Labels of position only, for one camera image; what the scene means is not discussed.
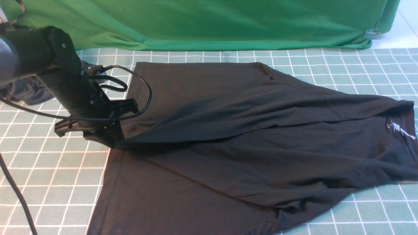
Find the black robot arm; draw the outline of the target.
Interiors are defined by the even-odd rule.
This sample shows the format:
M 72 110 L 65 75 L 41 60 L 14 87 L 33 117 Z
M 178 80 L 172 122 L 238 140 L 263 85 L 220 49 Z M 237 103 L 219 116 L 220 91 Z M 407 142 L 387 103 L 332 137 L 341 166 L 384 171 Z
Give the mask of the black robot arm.
M 1 33 L 1 85 L 6 86 L 36 77 L 69 112 L 54 116 L 16 105 L 5 104 L 39 116 L 61 119 L 55 134 L 82 131 L 86 139 L 119 140 L 123 138 L 120 121 L 141 115 L 134 99 L 110 100 L 103 89 L 125 92 L 127 85 L 103 72 L 114 66 L 93 66 L 84 70 L 69 34 L 48 26 L 36 30 L 19 29 Z

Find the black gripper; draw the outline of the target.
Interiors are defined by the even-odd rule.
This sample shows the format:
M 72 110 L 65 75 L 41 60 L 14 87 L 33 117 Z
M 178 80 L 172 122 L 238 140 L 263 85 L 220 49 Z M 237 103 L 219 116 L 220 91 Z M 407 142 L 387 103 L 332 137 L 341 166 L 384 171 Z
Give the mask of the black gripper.
M 71 116 L 81 122 L 92 119 L 119 118 L 139 112 L 134 99 L 109 100 L 99 85 L 80 74 L 74 75 L 65 70 L 51 70 L 39 74 L 39 79 L 52 92 Z M 94 132 L 94 127 L 84 127 L 77 120 L 62 120 L 55 123 L 54 133 L 58 137 L 68 132 Z

